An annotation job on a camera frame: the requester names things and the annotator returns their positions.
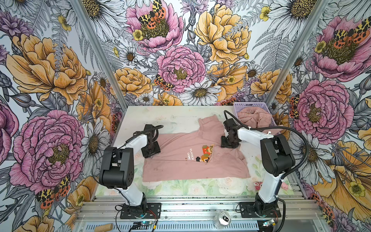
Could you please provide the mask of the pink pixel-print t-shirt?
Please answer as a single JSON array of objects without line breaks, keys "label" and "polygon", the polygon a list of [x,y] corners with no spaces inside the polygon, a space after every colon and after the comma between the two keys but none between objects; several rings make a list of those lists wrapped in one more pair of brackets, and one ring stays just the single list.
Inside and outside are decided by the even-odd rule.
[{"label": "pink pixel-print t-shirt", "polygon": [[158,137],[160,153],[145,159],[144,182],[250,177],[242,152],[221,147],[224,125],[219,118],[213,115],[198,123],[197,131]]}]

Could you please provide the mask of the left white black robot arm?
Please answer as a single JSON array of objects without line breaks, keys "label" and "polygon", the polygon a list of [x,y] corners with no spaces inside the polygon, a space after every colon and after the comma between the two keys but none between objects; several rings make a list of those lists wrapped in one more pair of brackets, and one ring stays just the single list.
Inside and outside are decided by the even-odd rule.
[{"label": "left white black robot arm", "polygon": [[145,194],[134,182],[134,155],[141,152],[145,159],[160,153],[157,142],[162,125],[146,124],[118,147],[107,147],[102,156],[99,184],[115,189],[126,200],[122,206],[122,219],[144,218],[149,211]]}]

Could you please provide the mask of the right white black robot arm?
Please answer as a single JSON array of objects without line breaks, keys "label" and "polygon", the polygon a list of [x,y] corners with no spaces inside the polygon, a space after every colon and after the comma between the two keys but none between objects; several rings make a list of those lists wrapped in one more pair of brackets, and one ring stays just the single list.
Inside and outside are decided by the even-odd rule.
[{"label": "right white black robot arm", "polygon": [[223,122],[225,136],[221,137],[223,148],[235,149],[240,142],[248,142],[260,148],[262,164],[266,171],[261,189],[251,206],[241,208],[241,213],[253,212],[257,217],[266,217],[278,207],[278,192],[284,175],[294,167],[295,159],[287,139],[282,134],[274,134],[273,130],[288,130],[284,126],[272,126],[253,129],[246,125],[237,125],[234,119]]}]

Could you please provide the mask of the pink garments in basket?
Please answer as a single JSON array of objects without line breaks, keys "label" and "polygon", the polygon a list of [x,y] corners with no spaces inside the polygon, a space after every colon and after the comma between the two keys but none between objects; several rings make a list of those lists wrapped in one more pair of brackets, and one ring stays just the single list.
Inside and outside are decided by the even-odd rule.
[{"label": "pink garments in basket", "polygon": [[265,128],[272,124],[272,116],[257,106],[248,106],[237,113],[238,119],[251,128]]}]

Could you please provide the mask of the small green circuit board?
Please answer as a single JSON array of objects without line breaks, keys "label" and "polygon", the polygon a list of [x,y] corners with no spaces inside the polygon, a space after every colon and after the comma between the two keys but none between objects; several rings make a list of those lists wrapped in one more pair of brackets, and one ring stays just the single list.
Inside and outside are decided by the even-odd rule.
[{"label": "small green circuit board", "polygon": [[139,221],[134,222],[131,229],[138,229],[138,230],[147,230],[152,229],[155,230],[157,228],[157,221]]}]

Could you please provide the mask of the right small circuit board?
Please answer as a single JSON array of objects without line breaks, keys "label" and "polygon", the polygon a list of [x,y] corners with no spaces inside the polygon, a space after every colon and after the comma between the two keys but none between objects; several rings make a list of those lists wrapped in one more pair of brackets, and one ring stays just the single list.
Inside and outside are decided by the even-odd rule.
[{"label": "right small circuit board", "polygon": [[275,226],[275,225],[276,223],[274,219],[259,221],[259,227],[270,227],[270,226]]}]

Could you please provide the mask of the wooden cork block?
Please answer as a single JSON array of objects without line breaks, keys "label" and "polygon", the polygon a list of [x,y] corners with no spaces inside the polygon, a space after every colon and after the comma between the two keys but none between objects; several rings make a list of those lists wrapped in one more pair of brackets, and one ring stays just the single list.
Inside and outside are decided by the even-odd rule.
[{"label": "wooden cork block", "polygon": [[113,227],[114,226],[113,226],[112,223],[100,225],[100,226],[97,226],[94,229],[94,232],[109,232],[109,231],[113,230]]}]

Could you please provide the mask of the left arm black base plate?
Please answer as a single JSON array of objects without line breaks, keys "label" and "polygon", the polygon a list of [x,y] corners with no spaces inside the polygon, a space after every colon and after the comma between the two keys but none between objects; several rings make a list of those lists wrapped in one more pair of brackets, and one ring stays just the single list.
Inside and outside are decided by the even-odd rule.
[{"label": "left arm black base plate", "polygon": [[120,219],[160,219],[161,203],[142,203],[139,206],[122,205]]}]

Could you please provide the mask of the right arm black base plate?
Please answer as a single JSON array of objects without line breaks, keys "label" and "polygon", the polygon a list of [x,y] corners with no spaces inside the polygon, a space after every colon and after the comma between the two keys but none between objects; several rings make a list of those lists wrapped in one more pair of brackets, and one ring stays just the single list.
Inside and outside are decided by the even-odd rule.
[{"label": "right arm black base plate", "polygon": [[277,202],[240,202],[237,206],[237,212],[242,218],[280,218],[281,212]]}]

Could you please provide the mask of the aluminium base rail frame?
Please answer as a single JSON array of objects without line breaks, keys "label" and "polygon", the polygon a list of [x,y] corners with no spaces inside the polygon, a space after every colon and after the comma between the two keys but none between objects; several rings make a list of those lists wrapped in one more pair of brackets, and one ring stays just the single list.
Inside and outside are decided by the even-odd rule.
[{"label": "aluminium base rail frame", "polygon": [[[93,232],[97,226],[113,224],[110,232],[215,232],[214,216],[226,211],[231,223],[224,232],[328,232],[330,227],[314,200],[306,200],[298,186],[293,195],[281,195],[279,218],[242,218],[240,202],[253,202],[252,196],[155,196],[149,203],[161,203],[160,219],[120,219],[124,204],[120,196],[101,196],[84,204],[77,217],[76,232]],[[276,225],[259,227],[259,221],[274,219]],[[157,221],[155,230],[131,229],[134,222]]]}]

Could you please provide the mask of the aluminium corner post left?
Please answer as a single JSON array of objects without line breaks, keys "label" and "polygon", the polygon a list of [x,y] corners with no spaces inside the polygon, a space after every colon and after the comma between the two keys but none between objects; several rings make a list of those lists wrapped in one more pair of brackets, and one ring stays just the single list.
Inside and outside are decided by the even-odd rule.
[{"label": "aluminium corner post left", "polygon": [[81,1],[72,1],[71,2],[72,8],[75,10],[75,13],[77,15],[77,18],[79,22],[81,23],[81,26],[83,27],[84,33],[86,34],[87,38],[90,41],[90,44],[92,48],[94,49],[95,54],[97,55],[97,58],[107,75],[107,78],[111,84],[111,87],[113,88],[113,91],[116,94],[117,100],[125,113],[128,107],[128,104],[125,100],[125,97],[122,93],[122,90],[120,86],[118,85],[118,82],[114,76],[114,72],[112,70],[112,67],[110,63],[108,62],[108,59],[105,55],[105,52],[101,46],[100,40],[95,32],[95,27],[92,25],[88,18],[88,14],[84,8],[84,5]]}]

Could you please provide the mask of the aluminium corner post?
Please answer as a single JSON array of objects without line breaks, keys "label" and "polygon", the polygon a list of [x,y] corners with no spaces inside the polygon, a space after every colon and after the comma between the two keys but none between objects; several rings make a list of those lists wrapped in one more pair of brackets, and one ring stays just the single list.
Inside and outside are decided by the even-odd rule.
[{"label": "aluminium corner post", "polygon": [[111,87],[113,88],[113,91],[116,94],[117,100],[125,113],[128,107],[128,104],[125,100],[125,97],[122,93],[122,90],[120,86],[118,85],[118,82],[114,76],[114,72],[112,70],[112,67],[110,63],[108,62],[108,59],[105,55],[105,52],[101,46],[100,40],[95,32],[95,27],[92,25],[88,18],[88,14],[84,8],[84,5],[81,1],[72,1],[71,2],[72,8],[75,10],[75,13],[77,15],[77,18],[79,22],[81,23],[81,26],[83,27],[84,33],[86,34],[87,38],[90,41],[90,44],[92,48],[94,49],[95,54],[97,55],[97,58],[107,75],[107,78],[111,84]]},{"label": "aluminium corner post", "polygon": [[266,105],[269,105],[276,97],[278,91],[280,90],[280,87],[286,80],[286,77],[291,70],[293,62],[295,61],[297,55],[300,53],[300,49],[305,45],[306,41],[313,31],[313,28],[318,24],[319,18],[323,14],[327,5],[328,1],[325,0],[317,1],[314,5],[312,12],[309,14],[307,22],[304,24],[302,31],[298,34],[297,40],[294,43],[288,58],[286,59],[282,69],[280,70],[279,75],[277,76],[275,83],[272,86],[272,89],[269,91],[264,101]]}]

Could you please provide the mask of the aluminium corner post right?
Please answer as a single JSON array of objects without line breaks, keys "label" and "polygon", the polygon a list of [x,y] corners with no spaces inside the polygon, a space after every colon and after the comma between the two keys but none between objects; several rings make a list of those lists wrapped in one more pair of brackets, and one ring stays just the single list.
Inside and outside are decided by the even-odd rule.
[{"label": "aluminium corner post right", "polygon": [[276,97],[278,91],[280,90],[280,87],[286,80],[286,77],[291,70],[293,62],[295,61],[297,55],[300,53],[300,49],[305,45],[306,41],[313,31],[313,28],[318,24],[319,18],[323,14],[327,5],[328,1],[325,0],[317,1],[314,5],[312,12],[309,14],[307,22],[304,24],[302,31],[298,34],[297,40],[294,43],[288,58],[286,59],[282,69],[280,70],[279,75],[277,76],[275,83],[272,86],[272,89],[269,91],[264,101],[266,105],[269,105]]}]

